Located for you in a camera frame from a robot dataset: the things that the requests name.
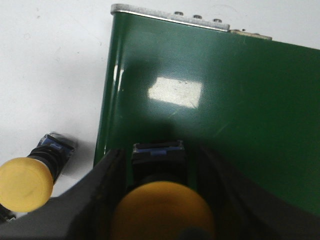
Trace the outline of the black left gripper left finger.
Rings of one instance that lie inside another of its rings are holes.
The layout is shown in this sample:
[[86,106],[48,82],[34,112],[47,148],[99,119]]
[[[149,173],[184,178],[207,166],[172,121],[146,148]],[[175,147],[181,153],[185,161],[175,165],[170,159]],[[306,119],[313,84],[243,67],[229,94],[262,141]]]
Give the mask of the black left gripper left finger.
[[77,184],[44,206],[0,226],[2,240],[106,239],[126,192],[126,154],[112,149]]

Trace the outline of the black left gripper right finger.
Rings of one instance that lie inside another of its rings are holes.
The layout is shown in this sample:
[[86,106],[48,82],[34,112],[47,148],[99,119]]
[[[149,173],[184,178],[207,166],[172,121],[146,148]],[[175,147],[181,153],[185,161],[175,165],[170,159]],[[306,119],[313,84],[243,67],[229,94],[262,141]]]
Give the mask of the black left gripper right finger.
[[320,218],[264,190],[216,151],[198,152],[198,191],[219,224],[237,240],[318,240]]

